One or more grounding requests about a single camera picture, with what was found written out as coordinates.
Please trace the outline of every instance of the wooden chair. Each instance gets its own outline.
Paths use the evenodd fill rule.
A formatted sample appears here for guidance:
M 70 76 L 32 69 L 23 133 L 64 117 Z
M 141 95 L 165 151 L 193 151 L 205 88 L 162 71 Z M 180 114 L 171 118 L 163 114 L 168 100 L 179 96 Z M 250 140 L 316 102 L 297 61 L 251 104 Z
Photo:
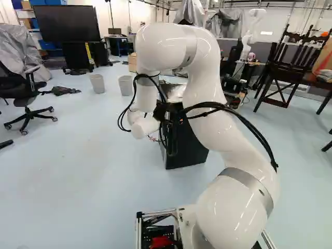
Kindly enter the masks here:
M 287 24 L 277 47 L 275 47 L 275 44 L 272 44 L 269 60 L 263 70 L 263 73 L 259 77 L 258 81 L 255 83 L 257 87 L 257 93 L 255 95 L 255 98 L 258 97 L 264 85 L 265 87 L 258 99 L 254 112 L 257 112 L 262 102 L 283 108 L 288 108 L 289 103 L 291 102 L 291 99 L 296 89 L 301 83 L 304 74 L 312 69 L 313 64 L 318 58 L 321 50 L 325 46 L 332 32 L 332 29 L 330 29 L 328 36 L 309 37 L 313 25 L 310 26 L 308 32 L 305 35 L 288 32 L 288 26 L 289 24 Z M 288 44 L 283 42 L 285 36 L 289 36 L 289 38 L 295 42 L 299 42 L 300 40 L 302 41 L 302 44 L 298 46 L 290 63 L 283 62 L 283 59 L 288 49 Z M 322 45 L 319 49 L 314 49 L 314 47 L 309 44 L 311 41 L 321 41 Z M 280 87 L 278 80 L 287 82 L 288 85 Z M 267 92 L 269 91 L 273 81 L 275 82 L 277 91 L 267 95 Z M 283 90 L 290 88 L 291 86 L 293 86 L 293 89 L 288 99 L 286 100 L 285 96 L 283 95 Z M 282 101 L 269 98 L 277 93 L 280 94 Z

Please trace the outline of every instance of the computer monitor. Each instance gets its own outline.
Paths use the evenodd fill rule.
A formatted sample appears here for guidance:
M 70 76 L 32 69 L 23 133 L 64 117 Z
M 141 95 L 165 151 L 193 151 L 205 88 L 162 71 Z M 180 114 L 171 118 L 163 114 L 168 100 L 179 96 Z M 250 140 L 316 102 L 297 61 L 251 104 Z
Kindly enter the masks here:
M 121 29 L 119 29 L 119 28 L 108 28 L 108 33 L 110 34 L 110 35 L 121 35 L 122 33 L 121 33 Z
M 87 5 L 33 6 L 46 42 L 100 42 L 97 15 Z

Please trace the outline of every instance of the gray cover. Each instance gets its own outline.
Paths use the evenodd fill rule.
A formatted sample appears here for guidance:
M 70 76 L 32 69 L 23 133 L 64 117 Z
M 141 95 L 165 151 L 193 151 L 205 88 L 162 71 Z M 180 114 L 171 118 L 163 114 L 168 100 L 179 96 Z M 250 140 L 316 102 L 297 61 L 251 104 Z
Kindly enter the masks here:
M 173 23 L 180 23 L 186 20 L 195 26 L 204 26 L 204 9 L 199 0 L 183 0 L 176 12 Z
M 205 28 L 216 37 L 240 38 L 246 28 L 243 26 L 244 11 L 242 9 L 219 9 L 206 21 Z
M 0 61 L 11 72 L 21 74 L 43 63 L 35 43 L 24 26 L 0 23 Z M 51 73 L 43 65 L 34 72 L 35 81 L 48 81 Z

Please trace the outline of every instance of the wire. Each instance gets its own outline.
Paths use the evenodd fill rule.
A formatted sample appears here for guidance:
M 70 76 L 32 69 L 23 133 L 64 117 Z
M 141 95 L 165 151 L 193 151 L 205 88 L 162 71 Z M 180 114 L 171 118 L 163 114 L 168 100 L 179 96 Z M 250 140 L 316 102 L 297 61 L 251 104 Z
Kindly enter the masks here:
M 196 108 L 214 108 L 214 110 L 211 110 L 209 112 L 204 112 L 199 115 L 195 115 L 193 117 L 188 117 L 188 119 L 193 119 L 193 118 L 199 118 L 199 117 L 206 117 L 207 115 L 217 112 L 219 110 L 226 111 L 228 113 L 232 113 L 235 115 L 254 135 L 255 137 L 259 140 L 259 142 L 262 144 L 266 152 L 268 153 L 270 160 L 271 160 L 271 165 L 276 171 L 278 168 L 278 164 L 275 162 L 275 158 L 273 155 L 273 152 L 271 150 L 271 147 L 269 143 L 266 141 L 265 137 L 257 130 L 257 128 L 251 124 L 246 118 L 244 118 L 242 115 L 237 113 L 235 110 L 226 107 L 225 105 L 218 103 L 218 102 L 202 102 L 196 105 L 193 105 L 191 107 L 185 108 L 182 110 L 184 114 L 188 113 L 189 111 L 196 109 Z
M 164 97 L 164 95 L 162 94 L 161 92 L 161 89 L 159 88 L 159 86 L 157 85 L 157 83 L 153 80 L 153 77 L 156 77 L 158 76 L 159 74 L 157 75 L 154 75 L 154 76 L 148 76 L 146 74 L 137 74 L 133 80 L 133 88 L 134 88 L 134 95 L 133 95 L 133 98 L 131 99 L 129 105 L 121 112 L 121 114 L 119 115 L 119 118 L 118 118 L 118 127 L 120 128 L 121 131 L 126 131 L 126 132 L 131 132 L 131 130 L 128 130 L 126 128 L 124 128 L 123 126 L 123 118 L 125 117 L 127 111 L 131 111 L 130 110 L 130 107 L 132 106 L 132 104 L 134 103 L 134 100 L 135 100 L 135 97 L 136 97 L 136 93 L 137 93 L 137 80 L 140 79 L 140 78 L 148 78 L 150 79 L 153 84 L 157 87 L 158 89 L 158 92 L 160 94 L 160 98 L 161 98 L 161 101 L 162 102 L 166 102 L 166 99 Z
M 250 102 L 250 99 L 247 97 L 247 95 L 244 98 L 247 98 L 248 102 L 244 102 L 244 100 L 243 100 L 243 104 L 248 104 Z

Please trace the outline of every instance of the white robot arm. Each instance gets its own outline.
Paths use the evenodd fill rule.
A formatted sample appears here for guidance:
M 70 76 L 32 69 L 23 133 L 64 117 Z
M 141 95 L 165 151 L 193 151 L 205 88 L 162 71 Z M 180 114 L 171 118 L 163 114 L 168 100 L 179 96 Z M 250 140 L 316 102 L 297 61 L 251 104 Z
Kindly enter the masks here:
M 136 55 L 138 75 L 154 77 L 161 70 L 186 68 L 189 81 L 183 95 L 184 108 L 202 102 L 226 104 L 219 76 L 220 49 L 209 31 L 170 23 L 146 25 L 136 35 Z M 157 93 L 149 78 L 139 78 L 133 108 L 153 112 Z M 193 109 L 187 116 L 211 110 Z M 130 114 L 129 120 L 136 138 L 158 129 L 159 122 L 154 118 L 135 115 Z M 226 165 L 198 198 L 197 225 L 215 249 L 249 249 L 278 200 L 276 171 L 227 112 L 189 119 L 189 123 L 202 145 L 219 151 Z

